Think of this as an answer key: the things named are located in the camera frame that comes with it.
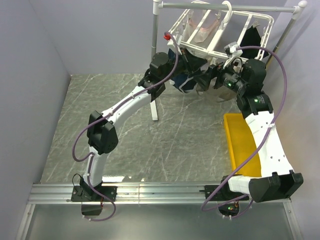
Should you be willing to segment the grey underwear beige waistband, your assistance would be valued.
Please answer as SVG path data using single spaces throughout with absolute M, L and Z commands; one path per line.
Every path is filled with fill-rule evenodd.
M 216 80 L 217 78 L 215 77 L 210 81 L 207 91 L 204 91 L 199 85 L 197 85 L 196 93 L 213 103 L 223 103 L 236 98 L 237 94 L 225 86 L 215 89 L 214 86 Z

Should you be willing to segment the white clip hanger frame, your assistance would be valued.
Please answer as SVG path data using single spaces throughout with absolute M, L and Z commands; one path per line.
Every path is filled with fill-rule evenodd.
M 207 48 L 190 44 L 195 34 L 202 26 L 202 23 L 197 26 L 187 42 L 180 42 L 180 48 L 186 48 L 191 54 L 207 60 L 227 60 L 228 57 L 224 47 L 232 42 L 237 42 L 240 46 L 246 30 L 251 26 L 257 28 L 258 33 L 261 36 L 260 45 L 258 46 L 263 48 L 267 46 L 275 22 L 272 16 L 257 13 L 255 10 L 250 10 L 249 8 L 237 10 L 236 6 L 231 4 L 228 0 L 222 1 L 220 6 L 222 9 L 214 7 L 208 2 L 195 0 L 183 7 L 183 13 L 169 29 L 169 33 L 172 35 L 181 34 L 183 37 L 183 31 L 188 21 L 188 13 L 190 10 L 221 11 L 221 17 L 220 26 Z

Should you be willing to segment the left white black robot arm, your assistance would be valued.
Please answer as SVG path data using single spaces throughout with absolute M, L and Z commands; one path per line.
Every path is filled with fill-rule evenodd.
M 88 138 L 89 153 L 76 162 L 87 161 L 86 171 L 79 185 L 74 186 L 72 201 L 95 202 L 110 200 L 103 189 L 103 168 L 109 153 L 118 145 L 118 129 L 135 112 L 153 102 L 166 89 L 165 82 L 180 74 L 194 75 L 208 61 L 194 56 L 187 49 L 181 53 L 158 52 L 153 57 L 143 78 L 120 102 L 102 112 L 93 111 L 88 126 L 82 130 Z

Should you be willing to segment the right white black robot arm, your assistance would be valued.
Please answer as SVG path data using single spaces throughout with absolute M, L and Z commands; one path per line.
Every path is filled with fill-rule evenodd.
M 266 65 L 260 60 L 249 59 L 239 72 L 234 63 L 210 65 L 205 72 L 209 80 L 215 79 L 214 88 L 226 87 L 236 93 L 236 103 L 253 136 L 256 150 L 243 162 L 244 167 L 254 156 L 259 157 L 260 177 L 244 175 L 226 176 L 213 191 L 226 200 L 238 193 L 251 196 L 256 203 L 288 199 L 303 184 L 301 173 L 296 173 L 282 147 L 275 121 L 278 114 L 262 90 Z

